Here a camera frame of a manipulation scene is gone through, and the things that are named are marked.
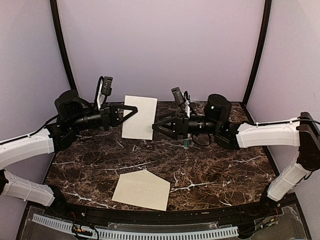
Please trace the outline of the white letter paper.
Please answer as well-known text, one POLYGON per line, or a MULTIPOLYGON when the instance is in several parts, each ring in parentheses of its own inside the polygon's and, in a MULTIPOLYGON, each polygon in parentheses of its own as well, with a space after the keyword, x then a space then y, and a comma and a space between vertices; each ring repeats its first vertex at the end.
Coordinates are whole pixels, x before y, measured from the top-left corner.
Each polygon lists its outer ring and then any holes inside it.
POLYGON ((126 95, 124 104, 137 107, 137 113, 129 117, 122 124, 122 138, 136 140, 152 140, 152 125, 155 122, 158 99, 126 95))

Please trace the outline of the small glue bottle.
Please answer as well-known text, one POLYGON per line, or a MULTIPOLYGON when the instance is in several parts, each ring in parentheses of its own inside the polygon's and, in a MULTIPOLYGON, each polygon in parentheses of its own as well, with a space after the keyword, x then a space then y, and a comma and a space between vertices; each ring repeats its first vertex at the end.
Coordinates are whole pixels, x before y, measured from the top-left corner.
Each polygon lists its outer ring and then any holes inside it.
POLYGON ((183 148, 188 150, 191 145, 191 134, 187 134, 187 137, 183 140, 183 148))

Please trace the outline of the cream envelope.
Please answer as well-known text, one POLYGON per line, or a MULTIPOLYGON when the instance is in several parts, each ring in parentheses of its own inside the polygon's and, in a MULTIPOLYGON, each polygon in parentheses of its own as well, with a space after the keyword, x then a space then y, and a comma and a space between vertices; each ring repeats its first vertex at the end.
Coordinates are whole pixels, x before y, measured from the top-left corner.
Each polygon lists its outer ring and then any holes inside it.
POLYGON ((149 172, 139 170, 119 175, 112 201, 136 207, 166 211, 171 183, 149 172))

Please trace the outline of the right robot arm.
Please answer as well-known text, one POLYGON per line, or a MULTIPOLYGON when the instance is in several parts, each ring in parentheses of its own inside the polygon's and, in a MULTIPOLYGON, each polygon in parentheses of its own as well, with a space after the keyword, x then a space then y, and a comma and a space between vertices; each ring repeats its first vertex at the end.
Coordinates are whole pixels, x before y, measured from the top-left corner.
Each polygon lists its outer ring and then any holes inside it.
POLYGON ((188 135, 212 135, 217 145, 229 150, 256 146, 297 147, 296 159, 267 187, 266 198, 255 205, 255 213, 266 217, 274 210, 274 202, 280 201, 305 176, 319 170, 319 122, 308 112, 302 112, 299 117, 283 121, 234 123, 229 121, 231 108, 231 102, 224 96, 211 94, 203 115, 170 112, 160 116, 152 129, 175 140, 188 135))

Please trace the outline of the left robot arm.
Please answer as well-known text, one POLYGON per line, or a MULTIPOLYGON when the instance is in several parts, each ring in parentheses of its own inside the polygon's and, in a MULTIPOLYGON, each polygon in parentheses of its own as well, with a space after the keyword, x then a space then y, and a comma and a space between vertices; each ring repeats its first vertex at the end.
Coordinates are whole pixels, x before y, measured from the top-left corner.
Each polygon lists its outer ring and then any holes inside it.
POLYGON ((79 97, 76 90, 62 93, 54 102, 57 115, 40 129, 0 143, 0 194, 30 201, 51 208, 60 218, 67 218, 70 206, 64 202, 61 191, 52 185, 43 185, 18 177, 5 168, 19 161, 43 154, 58 153, 69 148, 80 131, 117 127, 138 109, 118 103, 103 103, 94 107, 79 97))

